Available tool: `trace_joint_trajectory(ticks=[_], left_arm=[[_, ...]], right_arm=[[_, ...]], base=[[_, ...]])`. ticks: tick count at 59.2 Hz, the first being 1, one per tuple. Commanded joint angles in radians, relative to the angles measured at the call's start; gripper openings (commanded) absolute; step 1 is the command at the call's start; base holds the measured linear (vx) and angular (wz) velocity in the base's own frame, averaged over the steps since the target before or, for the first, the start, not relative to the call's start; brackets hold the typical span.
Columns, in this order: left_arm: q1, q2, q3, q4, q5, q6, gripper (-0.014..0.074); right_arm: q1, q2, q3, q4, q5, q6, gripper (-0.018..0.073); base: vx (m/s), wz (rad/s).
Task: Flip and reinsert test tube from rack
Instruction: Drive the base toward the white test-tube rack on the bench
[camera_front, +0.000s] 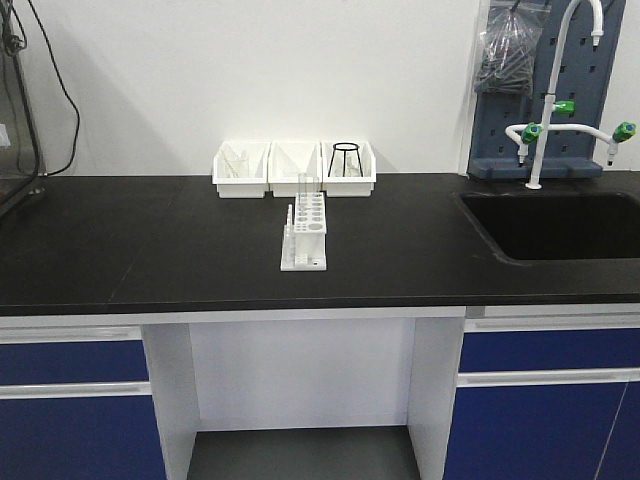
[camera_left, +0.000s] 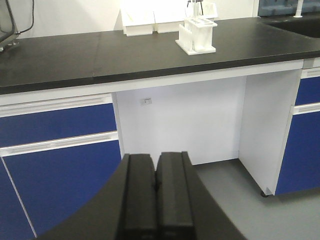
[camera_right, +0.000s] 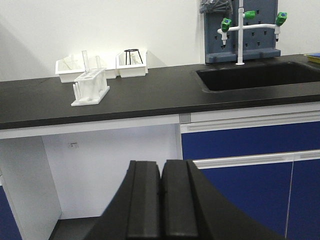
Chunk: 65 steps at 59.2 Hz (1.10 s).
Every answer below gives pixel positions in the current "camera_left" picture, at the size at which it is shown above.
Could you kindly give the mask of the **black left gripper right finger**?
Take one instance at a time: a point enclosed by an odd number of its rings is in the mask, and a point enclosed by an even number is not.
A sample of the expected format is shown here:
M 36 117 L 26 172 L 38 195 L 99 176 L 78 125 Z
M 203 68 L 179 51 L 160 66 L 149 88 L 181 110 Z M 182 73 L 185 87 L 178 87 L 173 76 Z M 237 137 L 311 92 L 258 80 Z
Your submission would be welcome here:
M 160 240 L 244 240 L 209 193 L 189 155 L 163 152 L 156 169 Z

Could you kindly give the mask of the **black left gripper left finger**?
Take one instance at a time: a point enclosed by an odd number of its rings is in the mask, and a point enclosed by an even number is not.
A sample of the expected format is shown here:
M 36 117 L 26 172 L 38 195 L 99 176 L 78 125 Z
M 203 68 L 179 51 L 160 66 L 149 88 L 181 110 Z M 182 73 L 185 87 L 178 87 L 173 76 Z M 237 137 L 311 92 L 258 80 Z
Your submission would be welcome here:
M 157 239 L 156 180 L 149 154 L 125 154 L 102 189 L 40 240 Z

